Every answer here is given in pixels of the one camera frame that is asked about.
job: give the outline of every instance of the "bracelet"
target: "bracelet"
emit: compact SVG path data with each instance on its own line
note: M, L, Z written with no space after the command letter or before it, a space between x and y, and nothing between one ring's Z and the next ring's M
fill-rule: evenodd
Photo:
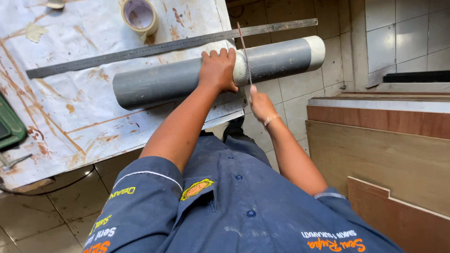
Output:
M275 115L272 115L270 117L267 117L267 119L264 121L264 128L274 119L281 117L278 113Z

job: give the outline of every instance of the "pipe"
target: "pipe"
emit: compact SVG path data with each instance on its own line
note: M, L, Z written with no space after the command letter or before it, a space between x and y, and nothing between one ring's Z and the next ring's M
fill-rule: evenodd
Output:
M252 82L313 71L322 66L325 45L318 36L283 41L247 49ZM247 61L236 51L233 81L238 87L249 84ZM188 96L198 85L202 58L119 73L112 88L117 102L127 110L146 108Z

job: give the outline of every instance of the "person's right hand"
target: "person's right hand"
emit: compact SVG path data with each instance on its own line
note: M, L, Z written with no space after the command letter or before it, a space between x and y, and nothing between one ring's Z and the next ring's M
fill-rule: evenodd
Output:
M250 107L255 117L264 123L268 117L277 114L272 101L266 93L260 93L255 85L250 87Z

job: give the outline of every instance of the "piece of tape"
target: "piece of tape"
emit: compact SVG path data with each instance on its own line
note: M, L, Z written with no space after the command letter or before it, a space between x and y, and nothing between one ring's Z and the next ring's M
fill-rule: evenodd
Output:
M154 34L159 25L155 8L149 0L125 0L122 18L129 28L141 35L142 41Z

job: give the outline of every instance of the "metal ruler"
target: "metal ruler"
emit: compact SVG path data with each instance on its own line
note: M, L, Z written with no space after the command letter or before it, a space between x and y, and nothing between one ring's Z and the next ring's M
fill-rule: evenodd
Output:
M290 22L282 22L254 27L246 27L242 28L242 36L266 33L266 32L276 32L300 27L310 27L316 26L318 21L316 18L305 19L305 20L297 20ZM86 58L82 60L77 60L68 63L61 63L56 65L51 65L42 68L35 68L27 70L28 78L44 78L56 74L65 73L68 71L76 71L85 68L92 68L102 64L113 63L123 60L129 60L137 57L144 57L159 53L164 53L172 50L188 48L197 45L203 45L206 43L228 40L239 38L239 31L237 29L225 31L225 32L217 32L207 35L201 35L192 38L181 39L177 41L165 42L157 45L150 45L145 47L140 47L131 50L125 50L112 54L105 54L100 56L94 56L91 58Z

